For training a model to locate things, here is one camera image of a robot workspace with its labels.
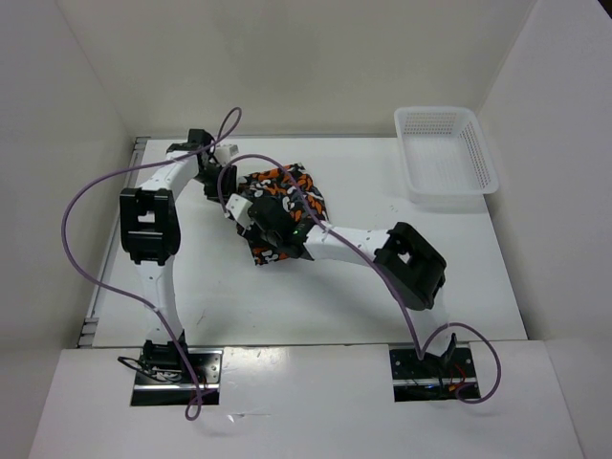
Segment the orange camouflage shorts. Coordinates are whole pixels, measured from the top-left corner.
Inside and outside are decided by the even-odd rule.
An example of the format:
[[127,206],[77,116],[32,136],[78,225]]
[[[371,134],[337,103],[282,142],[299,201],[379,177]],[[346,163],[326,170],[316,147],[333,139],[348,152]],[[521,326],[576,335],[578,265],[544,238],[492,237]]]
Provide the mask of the orange camouflage shorts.
[[[287,164],[285,168],[286,172],[275,168],[239,178],[237,194],[252,202],[252,208],[249,209],[251,218],[279,220],[291,216],[295,219],[298,222],[296,240],[305,250],[301,258],[310,260],[312,256],[306,251],[304,243],[307,232],[315,226],[311,216],[315,215],[318,220],[325,221],[326,204],[312,176],[302,164]],[[287,255],[278,256],[272,250],[255,243],[251,228],[241,236],[247,240],[253,261],[258,266],[289,259]]]

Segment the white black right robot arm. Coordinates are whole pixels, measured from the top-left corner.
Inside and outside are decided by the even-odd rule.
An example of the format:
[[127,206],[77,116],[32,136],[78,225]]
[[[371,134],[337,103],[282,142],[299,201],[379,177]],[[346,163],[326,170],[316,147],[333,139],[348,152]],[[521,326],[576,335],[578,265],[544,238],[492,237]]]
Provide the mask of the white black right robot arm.
[[409,331],[426,333],[420,345],[421,368],[440,376],[452,366],[456,336],[446,327],[443,307],[436,297],[446,283],[447,262],[413,227],[404,222],[392,229],[350,229],[304,212],[295,219],[274,197],[232,196],[231,215],[243,235],[261,249],[265,262],[283,255],[310,261],[334,260],[372,268],[400,300],[401,311],[411,320]]

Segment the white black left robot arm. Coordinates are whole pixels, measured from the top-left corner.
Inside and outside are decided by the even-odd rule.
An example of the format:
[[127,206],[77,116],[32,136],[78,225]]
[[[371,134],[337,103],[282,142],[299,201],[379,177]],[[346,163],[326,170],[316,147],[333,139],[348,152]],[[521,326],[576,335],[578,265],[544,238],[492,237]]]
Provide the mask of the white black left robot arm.
[[120,193],[120,242],[135,264],[142,285],[142,297],[153,305],[155,322],[148,326],[138,371],[159,382],[180,382],[189,377],[185,329],[176,307],[173,264],[181,244],[176,200],[191,181],[204,186],[212,202],[228,199],[236,189],[236,168],[217,180],[223,166],[238,153],[235,144],[214,146],[204,129],[188,131],[187,141],[173,143],[166,163],[157,167],[140,186]]

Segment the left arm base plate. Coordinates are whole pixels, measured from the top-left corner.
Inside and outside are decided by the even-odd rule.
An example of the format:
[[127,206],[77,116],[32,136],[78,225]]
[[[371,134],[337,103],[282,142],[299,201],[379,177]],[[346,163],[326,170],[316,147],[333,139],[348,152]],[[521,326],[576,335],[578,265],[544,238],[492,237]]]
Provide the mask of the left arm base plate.
[[144,358],[119,357],[118,361],[135,372],[131,406],[187,406],[197,395],[196,384],[202,392],[202,405],[218,405],[223,363],[220,348],[195,348],[187,353],[195,373],[193,379],[184,362],[161,368],[145,364]]

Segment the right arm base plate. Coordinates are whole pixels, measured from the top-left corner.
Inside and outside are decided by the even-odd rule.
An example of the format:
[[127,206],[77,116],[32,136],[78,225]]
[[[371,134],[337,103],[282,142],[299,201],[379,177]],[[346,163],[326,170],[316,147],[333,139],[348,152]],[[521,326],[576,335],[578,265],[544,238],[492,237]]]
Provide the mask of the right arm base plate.
[[401,402],[429,402],[466,400],[481,397],[472,353],[467,345],[457,347],[448,362],[427,355],[419,361],[413,348],[390,347],[394,400]]

